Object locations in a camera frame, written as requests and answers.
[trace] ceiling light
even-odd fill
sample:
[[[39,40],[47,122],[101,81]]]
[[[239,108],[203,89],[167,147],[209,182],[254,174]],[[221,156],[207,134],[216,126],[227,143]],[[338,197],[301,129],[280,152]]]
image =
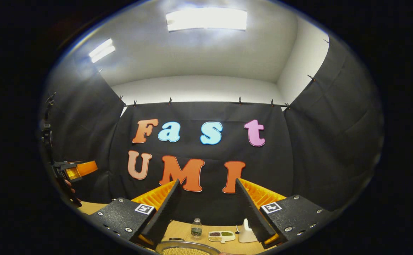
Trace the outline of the ceiling light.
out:
[[[115,51],[115,47],[112,45],[112,39],[107,39],[106,42],[101,43],[98,47],[92,50],[89,53],[92,62],[95,63],[96,61],[102,59],[106,55]]]
[[[190,8],[166,14],[169,32],[183,29],[246,30],[247,11],[232,8]]]

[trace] wooden table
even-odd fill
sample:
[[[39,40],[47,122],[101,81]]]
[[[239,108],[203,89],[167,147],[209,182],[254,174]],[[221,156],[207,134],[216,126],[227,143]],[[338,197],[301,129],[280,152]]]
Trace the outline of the wooden table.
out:
[[[79,210],[83,213],[92,214],[107,204],[96,204],[89,202],[82,202],[82,206]],[[202,237],[199,240],[191,239],[191,224],[179,221],[172,221],[167,227],[166,234],[163,236],[163,241],[169,240],[172,237],[182,238],[185,241],[195,242],[199,244],[205,244],[210,247],[216,248],[221,252],[227,252],[232,254],[254,255],[264,251],[262,245],[259,242],[240,243],[238,241],[238,234],[235,234],[236,239],[228,241],[225,244],[221,242],[211,242],[208,240],[208,233],[211,231],[232,231],[236,232],[236,226],[203,226]]]

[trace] hand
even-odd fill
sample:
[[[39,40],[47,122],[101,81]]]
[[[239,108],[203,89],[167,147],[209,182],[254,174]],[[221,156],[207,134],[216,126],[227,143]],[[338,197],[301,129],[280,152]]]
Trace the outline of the hand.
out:
[[[71,182],[69,182],[67,179],[65,179],[65,182],[68,185],[68,187],[71,188]],[[71,192],[76,193],[76,191],[73,188],[71,188]]]

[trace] light blue letter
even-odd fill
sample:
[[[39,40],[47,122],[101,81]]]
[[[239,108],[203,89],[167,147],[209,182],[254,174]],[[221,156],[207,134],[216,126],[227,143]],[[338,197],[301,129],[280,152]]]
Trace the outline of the light blue letter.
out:
[[[180,140],[180,136],[179,136],[180,129],[181,129],[181,126],[178,122],[175,122],[175,121],[167,122],[163,125],[163,129],[161,130],[161,132],[159,132],[158,138],[161,141],[168,140],[170,142],[176,142]]]
[[[200,142],[203,144],[215,145],[221,141],[222,124],[219,122],[205,122],[200,128],[203,135],[200,136]]]

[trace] black fabric backdrop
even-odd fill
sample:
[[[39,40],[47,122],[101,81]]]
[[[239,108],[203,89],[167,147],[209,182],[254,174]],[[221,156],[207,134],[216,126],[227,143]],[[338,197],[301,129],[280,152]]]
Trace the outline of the black fabric backdrop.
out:
[[[132,144],[137,132],[137,122],[154,119],[159,121],[145,143]],[[244,125],[254,119],[264,130],[260,137],[265,138],[262,147],[249,143],[248,131]],[[169,121],[180,123],[180,140],[160,141],[158,133],[162,125]],[[217,121],[223,126],[222,139],[216,145],[202,144],[200,128],[207,121]],[[148,164],[145,179],[137,180],[128,173],[128,151],[149,153],[152,159]],[[226,194],[227,169],[224,163],[241,161],[246,164],[242,178],[289,196],[293,181],[293,157],[289,143],[287,125],[281,107],[269,104],[249,103],[239,105],[227,102],[181,102],[150,103],[128,107],[120,118],[109,157],[109,182],[113,197],[132,199],[144,192],[159,187],[163,177],[164,155],[177,158],[180,168],[192,158],[205,162],[200,172],[201,192],[183,190],[182,198],[174,220],[191,222],[200,218],[203,224],[231,226],[242,224],[244,215],[234,194]],[[140,172],[142,158],[136,162]]]
[[[74,184],[87,202],[109,203],[134,198],[162,178],[164,155],[175,156],[182,168],[189,159],[205,161],[200,174],[202,192],[183,191],[174,219],[194,217],[208,225],[242,223],[233,194],[224,194],[224,163],[242,161],[242,177],[285,196],[299,194],[328,210],[336,210],[360,192],[373,174],[383,145],[383,116],[378,94],[359,60],[333,36],[325,61],[290,110],[266,104],[174,102],[129,107],[91,65],[67,57],[52,73],[49,92],[57,92],[49,121],[54,130],[56,160],[96,160],[98,171]],[[147,142],[132,145],[137,121],[158,118]],[[263,147],[253,147],[243,125],[253,119],[265,126]],[[181,124],[176,143],[157,135],[163,123]],[[217,145],[200,143],[200,126],[218,121],[224,126]],[[128,150],[153,156],[144,180],[127,172]],[[140,171],[142,158],[137,158]]]
[[[326,58],[284,111],[294,160],[293,193],[336,210],[372,176],[383,147],[383,110],[370,74],[330,36]]]
[[[75,55],[66,56],[53,69],[46,90],[43,100],[56,93],[48,118],[54,137],[54,160],[95,160],[98,170],[75,182],[73,187],[81,200],[109,203],[111,195],[104,174],[109,164],[107,152],[124,102],[89,59],[85,61]]]

